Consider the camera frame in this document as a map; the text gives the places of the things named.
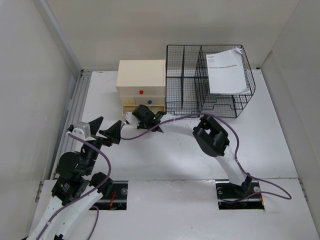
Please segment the white instruction booklet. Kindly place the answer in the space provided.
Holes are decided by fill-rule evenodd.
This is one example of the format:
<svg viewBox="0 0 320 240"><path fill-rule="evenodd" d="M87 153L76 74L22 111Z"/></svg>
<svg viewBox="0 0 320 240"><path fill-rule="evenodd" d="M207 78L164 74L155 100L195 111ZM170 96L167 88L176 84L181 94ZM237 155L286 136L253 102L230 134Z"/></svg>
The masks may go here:
<svg viewBox="0 0 320 240"><path fill-rule="evenodd" d="M207 54L206 64L211 94L248 94L242 48L232 48L219 53Z"/></svg>

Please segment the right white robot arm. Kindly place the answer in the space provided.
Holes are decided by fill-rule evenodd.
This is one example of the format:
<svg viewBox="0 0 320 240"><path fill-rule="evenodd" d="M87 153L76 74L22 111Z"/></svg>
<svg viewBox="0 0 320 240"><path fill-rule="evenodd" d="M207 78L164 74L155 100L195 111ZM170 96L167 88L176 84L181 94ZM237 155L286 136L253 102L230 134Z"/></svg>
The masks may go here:
<svg viewBox="0 0 320 240"><path fill-rule="evenodd" d="M214 119L202 117L177 117L164 111L153 113L147 106L139 105L125 114L125 120L138 129L161 133L177 133L193 137L200 149L215 158L228 176L232 193L241 198L250 192L252 178L247 176L230 148L228 132Z"/></svg>

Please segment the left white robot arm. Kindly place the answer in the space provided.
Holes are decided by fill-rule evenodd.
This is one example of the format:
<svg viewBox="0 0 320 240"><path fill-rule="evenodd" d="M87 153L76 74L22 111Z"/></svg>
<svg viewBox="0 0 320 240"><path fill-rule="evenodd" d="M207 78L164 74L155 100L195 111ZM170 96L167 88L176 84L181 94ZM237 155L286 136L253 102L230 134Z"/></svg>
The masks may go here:
<svg viewBox="0 0 320 240"><path fill-rule="evenodd" d="M110 197L114 203L117 195L110 173L93 174L98 156L109 165L111 162L101 151L102 146L118 145L121 141L122 121L118 120L110 128L101 130L104 118L90 122L78 122L67 129L66 135L83 145L80 151L61 155L56 172L59 177L51 190L51 197L45 212L28 240L67 240L75 225L100 199Z"/></svg>

